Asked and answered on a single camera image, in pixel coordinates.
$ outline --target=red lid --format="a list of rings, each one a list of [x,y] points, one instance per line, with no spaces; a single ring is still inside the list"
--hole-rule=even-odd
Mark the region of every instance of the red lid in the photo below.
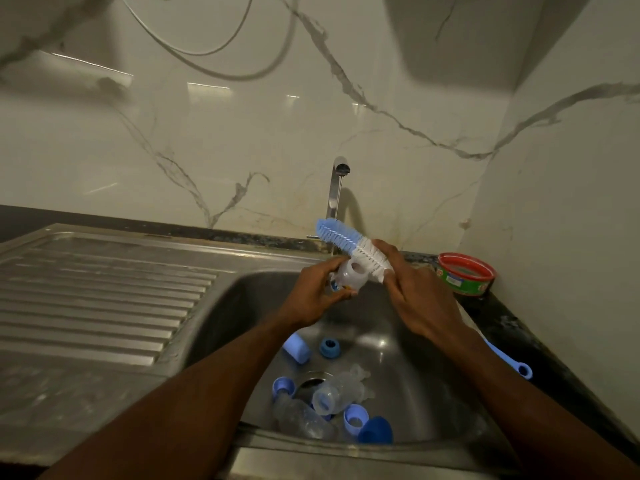
[[[495,270],[484,261],[460,253],[442,253],[438,263],[448,272],[471,281],[491,281]]]

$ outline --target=cable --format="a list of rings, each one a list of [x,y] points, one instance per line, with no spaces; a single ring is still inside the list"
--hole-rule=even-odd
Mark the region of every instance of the cable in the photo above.
[[[238,35],[240,30],[242,29],[242,26],[244,25],[244,21],[246,20],[246,16],[249,15],[249,10],[251,8],[251,3],[253,2],[253,0],[249,0],[247,2],[246,8],[244,9],[244,15],[242,15],[242,20],[240,20],[240,24],[237,26],[236,31],[233,33],[233,35],[231,35],[229,40],[224,42],[224,44],[220,45],[219,47],[213,48],[211,50],[206,50],[204,52],[193,52],[191,50],[185,50],[183,48],[176,47],[176,46],[172,45],[171,43],[167,42],[167,40],[165,40],[162,37],[160,37],[159,35],[157,35],[153,30],[151,30],[147,26],[146,23],[144,23],[142,20],[140,20],[140,17],[138,15],[136,15],[136,12],[133,11],[133,8],[131,8],[131,6],[129,5],[129,3],[126,0],[122,0],[122,2],[129,9],[131,14],[133,15],[133,18],[135,18],[138,21],[138,23],[140,25],[142,25],[142,28],[144,28],[144,30],[146,30],[148,32],[148,34],[151,35],[151,37],[156,39],[156,41],[160,42],[162,45],[164,45],[165,47],[170,48],[171,50],[175,50],[176,52],[180,52],[181,54],[200,56],[200,55],[215,54],[216,52],[219,52],[220,50],[222,50],[223,48],[228,46],[233,41],[233,39],[236,38],[236,35]]]

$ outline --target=stainless steel sink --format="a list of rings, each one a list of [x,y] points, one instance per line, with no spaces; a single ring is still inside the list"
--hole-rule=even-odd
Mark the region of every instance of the stainless steel sink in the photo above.
[[[0,244],[0,461],[50,465],[183,368],[283,302],[325,254],[53,225]],[[228,469],[251,478],[491,478],[518,469],[459,371],[411,334],[377,283],[300,334],[300,366],[280,351],[246,405]],[[325,360],[324,337],[342,354]],[[279,433],[271,385],[359,363],[395,444]],[[340,416],[332,421],[340,426]]]
[[[279,307],[292,290],[296,273],[256,273],[242,277],[222,297],[200,329],[188,363],[196,362],[251,329]],[[305,380],[336,374],[359,363],[371,377],[365,380],[375,398],[364,406],[370,416],[391,423],[397,444],[455,440],[472,432],[479,420],[479,404],[459,371],[428,340],[403,325],[384,288],[369,282],[360,294],[333,306],[300,335],[314,351],[297,364],[281,350],[269,364],[249,400],[242,420],[277,431],[271,415],[271,385],[288,376]],[[325,337],[338,339],[342,354],[328,360],[318,353]],[[342,418],[332,420],[339,429]],[[348,435],[339,440],[349,442]]]

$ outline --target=white marble wall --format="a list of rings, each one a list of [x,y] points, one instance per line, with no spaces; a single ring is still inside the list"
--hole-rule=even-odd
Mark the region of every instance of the white marble wall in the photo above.
[[[0,203],[454,250],[541,3],[0,0]]]
[[[640,0],[547,0],[460,246],[636,435],[638,13]]]

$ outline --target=faucet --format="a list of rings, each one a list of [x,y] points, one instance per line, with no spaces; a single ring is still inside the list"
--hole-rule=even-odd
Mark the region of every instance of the faucet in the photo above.
[[[338,157],[333,161],[331,170],[331,184],[329,185],[329,202],[326,205],[326,218],[337,218],[338,203],[340,202],[340,189],[342,188],[342,177],[346,177],[351,168],[345,157]],[[316,235],[308,235],[308,239],[319,239]],[[335,251],[335,246],[331,246],[331,254]]]

